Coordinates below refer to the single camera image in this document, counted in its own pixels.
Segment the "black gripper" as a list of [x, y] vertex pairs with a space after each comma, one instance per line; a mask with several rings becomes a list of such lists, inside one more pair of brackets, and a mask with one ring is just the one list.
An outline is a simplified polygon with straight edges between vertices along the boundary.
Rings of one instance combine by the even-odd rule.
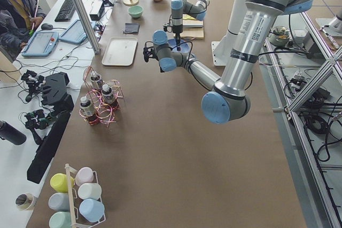
[[160, 72], [164, 73], [161, 60], [158, 60], [158, 64], [159, 64], [159, 67], [160, 67]]
[[183, 33], [183, 25], [172, 25], [172, 32], [175, 34], [175, 49], [181, 48], [181, 34]]

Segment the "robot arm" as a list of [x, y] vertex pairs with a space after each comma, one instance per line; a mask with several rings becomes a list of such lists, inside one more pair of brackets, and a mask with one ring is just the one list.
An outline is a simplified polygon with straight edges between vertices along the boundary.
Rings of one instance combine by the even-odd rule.
[[178, 50], [180, 50], [181, 34], [183, 33], [183, 15], [187, 14], [198, 21], [203, 21], [209, 2], [210, 0], [197, 0], [195, 3], [188, 0], [171, 1], [171, 27]]
[[144, 52], [144, 58], [156, 59], [162, 72], [183, 67], [206, 87], [208, 93], [202, 98], [201, 108], [209, 121], [221, 124], [239, 119], [250, 110], [245, 84], [276, 18], [305, 12], [312, 3], [313, 0], [235, 0], [229, 23], [238, 29], [233, 42], [222, 50], [227, 60], [222, 75], [211, 71], [192, 52], [175, 52], [163, 30], [154, 32], [153, 47]]

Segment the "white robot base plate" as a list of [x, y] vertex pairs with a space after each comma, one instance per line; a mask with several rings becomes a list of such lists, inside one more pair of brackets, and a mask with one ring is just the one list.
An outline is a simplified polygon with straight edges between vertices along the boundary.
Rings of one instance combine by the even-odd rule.
[[224, 37], [220, 41], [212, 42], [213, 64], [215, 66], [232, 66], [239, 61], [255, 63], [258, 55], [251, 54], [243, 48], [239, 41]]

